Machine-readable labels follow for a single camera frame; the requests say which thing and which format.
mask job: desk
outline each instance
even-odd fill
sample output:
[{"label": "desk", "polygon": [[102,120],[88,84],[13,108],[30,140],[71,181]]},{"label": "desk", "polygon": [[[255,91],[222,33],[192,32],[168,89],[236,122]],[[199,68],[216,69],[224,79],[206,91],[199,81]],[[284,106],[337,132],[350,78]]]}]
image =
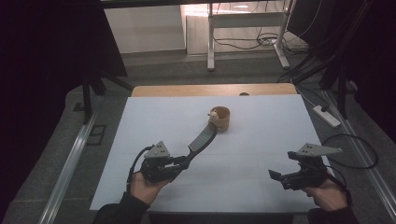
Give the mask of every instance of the desk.
[{"label": "desk", "polygon": [[216,105],[230,108],[229,130],[218,134],[209,150],[162,190],[149,211],[294,214],[315,207],[303,193],[283,190],[267,173],[270,168],[296,172],[299,166],[287,151],[305,142],[319,144],[301,96],[290,84],[252,84],[135,88],[91,209],[120,199],[130,163],[143,147],[157,143],[152,141],[163,140],[171,156],[186,154],[187,144],[206,126],[206,114]]}]

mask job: person's left hand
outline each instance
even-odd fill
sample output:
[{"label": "person's left hand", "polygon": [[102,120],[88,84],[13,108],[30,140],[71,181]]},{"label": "person's left hand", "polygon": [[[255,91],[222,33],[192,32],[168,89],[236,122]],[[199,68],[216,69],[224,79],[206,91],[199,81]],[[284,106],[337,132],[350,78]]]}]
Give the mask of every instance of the person's left hand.
[{"label": "person's left hand", "polygon": [[138,200],[151,205],[155,198],[157,198],[160,190],[167,185],[171,180],[164,180],[162,182],[153,184],[143,177],[142,173],[134,173],[131,183],[131,195]]}]

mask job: black stand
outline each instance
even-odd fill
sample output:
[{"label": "black stand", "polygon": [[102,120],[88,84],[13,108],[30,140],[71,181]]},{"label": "black stand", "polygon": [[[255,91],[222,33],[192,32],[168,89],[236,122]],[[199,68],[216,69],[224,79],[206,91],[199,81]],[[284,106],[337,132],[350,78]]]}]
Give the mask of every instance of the black stand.
[{"label": "black stand", "polygon": [[345,111],[345,99],[346,99],[346,82],[347,82],[347,72],[345,71],[345,67],[343,65],[343,56],[349,45],[352,37],[356,33],[356,30],[359,28],[361,21],[364,19],[367,11],[370,9],[371,4],[374,0],[363,0],[361,7],[359,8],[355,18],[349,26],[349,29],[346,31],[343,39],[341,40],[340,45],[335,51],[334,55],[326,60],[324,63],[318,65],[305,72],[301,76],[294,78],[292,83],[297,85],[300,82],[306,80],[307,78],[313,76],[317,72],[327,68],[323,78],[319,82],[319,86],[322,90],[328,90],[332,87],[332,84],[338,78],[338,98],[337,98],[337,108],[344,119],[347,118],[347,114]]},{"label": "black stand", "polygon": [[96,71],[87,70],[85,74],[82,76],[82,93],[84,98],[84,110],[85,110],[84,124],[88,123],[92,115],[90,86],[92,87],[96,95],[105,95],[106,93],[106,86],[103,83],[101,77],[98,76],[99,74],[128,91],[134,90],[133,86],[129,85],[128,83],[125,83],[124,81],[120,80],[117,77],[110,75],[107,72],[98,71],[98,70]]}]

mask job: white wall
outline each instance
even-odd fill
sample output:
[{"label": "white wall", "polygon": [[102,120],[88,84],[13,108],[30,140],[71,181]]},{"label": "white wall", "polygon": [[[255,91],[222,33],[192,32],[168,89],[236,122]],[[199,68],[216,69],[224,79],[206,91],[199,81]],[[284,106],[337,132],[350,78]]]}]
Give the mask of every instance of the white wall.
[{"label": "white wall", "polygon": [[120,53],[185,49],[180,6],[105,10]]}]

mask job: brown cup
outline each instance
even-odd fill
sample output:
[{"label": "brown cup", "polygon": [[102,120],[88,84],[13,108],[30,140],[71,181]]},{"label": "brown cup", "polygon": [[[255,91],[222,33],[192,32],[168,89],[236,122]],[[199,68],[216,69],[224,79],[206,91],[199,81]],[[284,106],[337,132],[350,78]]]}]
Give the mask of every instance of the brown cup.
[{"label": "brown cup", "polygon": [[210,110],[209,122],[218,127],[218,132],[227,131],[230,125],[230,110],[225,106],[216,106]]}]

